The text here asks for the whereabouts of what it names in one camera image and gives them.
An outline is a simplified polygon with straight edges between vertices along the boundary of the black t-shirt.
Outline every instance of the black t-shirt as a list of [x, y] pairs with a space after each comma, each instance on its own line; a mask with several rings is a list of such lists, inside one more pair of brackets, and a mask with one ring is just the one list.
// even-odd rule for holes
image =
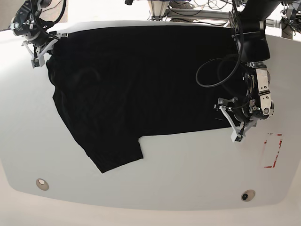
[[[62, 120], [104, 173], [143, 158], [141, 136], [229, 127], [214, 104], [233, 95], [223, 86], [200, 87], [195, 74], [206, 61], [233, 53], [226, 28], [113, 27], [62, 38], [47, 67]], [[224, 76], [234, 65], [221, 68]], [[199, 80], [216, 83], [217, 66], [206, 66]], [[238, 95], [246, 93], [241, 74], [226, 83]]]

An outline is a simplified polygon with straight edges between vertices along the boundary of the floor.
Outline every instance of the floor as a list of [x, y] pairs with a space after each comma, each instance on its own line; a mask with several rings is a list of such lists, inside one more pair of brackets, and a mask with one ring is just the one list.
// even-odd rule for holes
[[[24, 0], [0, 0], [0, 30], [8, 28], [12, 18], [16, 15], [16, 12], [22, 6], [23, 3]], [[48, 21], [56, 20], [61, 13], [62, 5], [63, 5], [62, 0], [52, 0], [51, 5], [44, 9], [45, 12], [42, 13], [41, 18]], [[68, 21], [68, 6], [66, 7], [64, 16], [61, 19], [60, 23], [67, 22], [67, 21]]]

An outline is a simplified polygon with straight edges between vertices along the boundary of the metal grommet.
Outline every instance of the metal grommet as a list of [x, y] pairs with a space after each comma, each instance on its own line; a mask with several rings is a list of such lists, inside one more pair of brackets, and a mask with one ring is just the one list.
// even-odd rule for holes
[[255, 197], [255, 191], [254, 190], [247, 190], [241, 195], [241, 200], [244, 202], [249, 202]]
[[43, 191], [47, 191], [49, 189], [49, 184], [41, 178], [36, 180], [36, 184], [37, 184], [38, 188]]

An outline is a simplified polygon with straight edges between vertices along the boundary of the round hole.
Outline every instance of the round hole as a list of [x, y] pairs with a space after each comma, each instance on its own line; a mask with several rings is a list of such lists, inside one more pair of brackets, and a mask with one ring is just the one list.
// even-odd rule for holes
[[36, 185], [38, 186], [39, 189], [41, 189], [43, 191], [47, 191], [49, 189], [48, 183], [45, 180], [40, 179], [40, 178], [36, 180]]
[[241, 195], [241, 200], [244, 202], [249, 202], [255, 197], [255, 191], [254, 190], [247, 190]]

